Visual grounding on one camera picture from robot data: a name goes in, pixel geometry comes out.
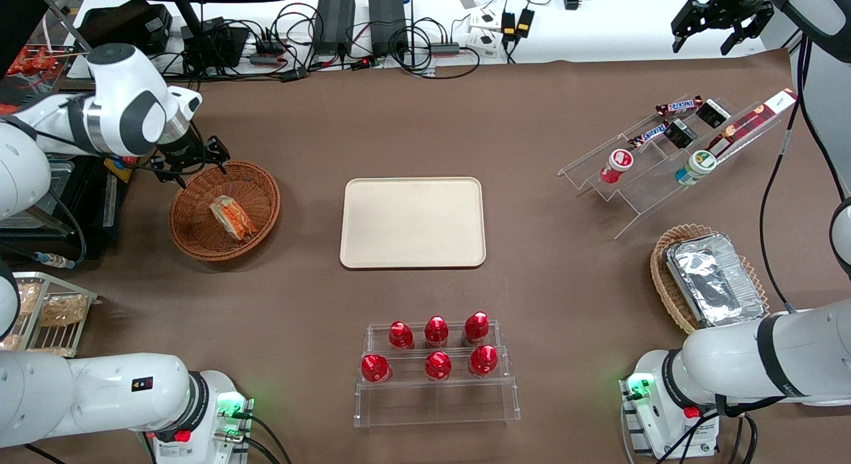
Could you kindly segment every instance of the red bottle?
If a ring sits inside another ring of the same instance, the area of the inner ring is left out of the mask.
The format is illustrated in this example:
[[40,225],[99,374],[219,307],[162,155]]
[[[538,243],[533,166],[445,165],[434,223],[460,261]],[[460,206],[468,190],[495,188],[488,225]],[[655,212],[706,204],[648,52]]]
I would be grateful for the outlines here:
[[429,378],[434,380],[449,378],[449,373],[452,372],[452,361],[445,352],[432,352],[425,360],[425,372]]
[[490,324],[483,310],[478,310],[464,324],[464,346],[478,346],[484,343]]
[[384,356],[368,354],[361,359],[361,374],[368,382],[386,382],[393,377],[393,369]]
[[467,365],[467,370],[476,378],[487,376],[491,371],[496,369],[496,365],[499,363],[498,354],[496,348],[493,346],[478,346],[470,355],[470,363]]
[[387,339],[391,346],[396,349],[414,349],[414,333],[411,328],[408,328],[404,322],[396,321],[390,325],[390,333],[387,334]]
[[440,316],[432,316],[425,324],[425,347],[444,347],[449,338],[449,326]]

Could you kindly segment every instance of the wicker basket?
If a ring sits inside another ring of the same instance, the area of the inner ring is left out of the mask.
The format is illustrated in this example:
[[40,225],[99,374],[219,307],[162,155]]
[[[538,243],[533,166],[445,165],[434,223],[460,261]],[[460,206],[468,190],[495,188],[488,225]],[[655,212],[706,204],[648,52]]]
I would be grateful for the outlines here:
[[[228,162],[227,174],[207,167],[192,176],[174,196],[168,212],[168,230],[180,251],[200,261],[225,261],[257,246],[274,227],[281,209],[277,182],[263,168],[249,162]],[[216,221],[209,204],[228,195],[245,209],[258,231],[237,242]]]
[[[653,275],[653,283],[656,285],[656,291],[662,297],[662,303],[665,305],[665,309],[668,310],[668,314],[674,318],[674,322],[686,334],[691,334],[696,330],[698,327],[697,320],[694,319],[692,310],[689,304],[686,303],[686,298],[683,297],[683,292],[680,291],[680,287],[674,281],[674,277],[671,276],[671,270],[668,269],[662,253],[671,244],[681,243],[690,239],[698,239],[710,233],[712,233],[711,228],[704,227],[704,225],[691,224],[673,227],[660,237],[659,241],[656,242],[656,248],[653,249],[653,254],[650,255],[650,274]],[[760,297],[763,299],[765,308],[769,309],[768,301],[765,298],[765,290],[754,273],[753,267],[745,260],[744,256],[739,255],[739,260],[742,261],[742,266],[745,267],[745,271],[747,271],[748,276],[751,277],[751,281],[756,286],[757,292],[759,292]]]

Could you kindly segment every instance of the foil-covered container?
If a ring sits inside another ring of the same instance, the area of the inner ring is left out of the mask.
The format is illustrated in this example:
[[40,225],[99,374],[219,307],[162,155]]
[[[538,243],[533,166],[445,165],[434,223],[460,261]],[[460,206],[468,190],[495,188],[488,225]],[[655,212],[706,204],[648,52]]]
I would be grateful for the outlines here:
[[768,314],[730,238],[712,233],[665,249],[675,282],[699,327],[725,326]]

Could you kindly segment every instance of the beige tray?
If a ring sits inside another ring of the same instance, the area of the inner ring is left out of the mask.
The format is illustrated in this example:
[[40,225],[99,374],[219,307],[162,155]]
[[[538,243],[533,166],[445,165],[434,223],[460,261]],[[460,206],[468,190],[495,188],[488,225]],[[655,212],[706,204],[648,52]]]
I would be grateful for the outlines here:
[[346,267],[477,267],[485,256],[477,179],[358,178],[346,185]]

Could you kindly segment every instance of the plastic-wrapped sandwich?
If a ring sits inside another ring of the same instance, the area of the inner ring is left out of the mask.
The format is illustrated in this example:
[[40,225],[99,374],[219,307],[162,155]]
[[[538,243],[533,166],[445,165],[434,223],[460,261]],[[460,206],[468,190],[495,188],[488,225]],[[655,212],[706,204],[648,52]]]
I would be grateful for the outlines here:
[[249,218],[249,214],[228,195],[220,195],[213,200],[210,210],[213,210],[215,218],[234,240],[241,242],[257,233],[257,227]]

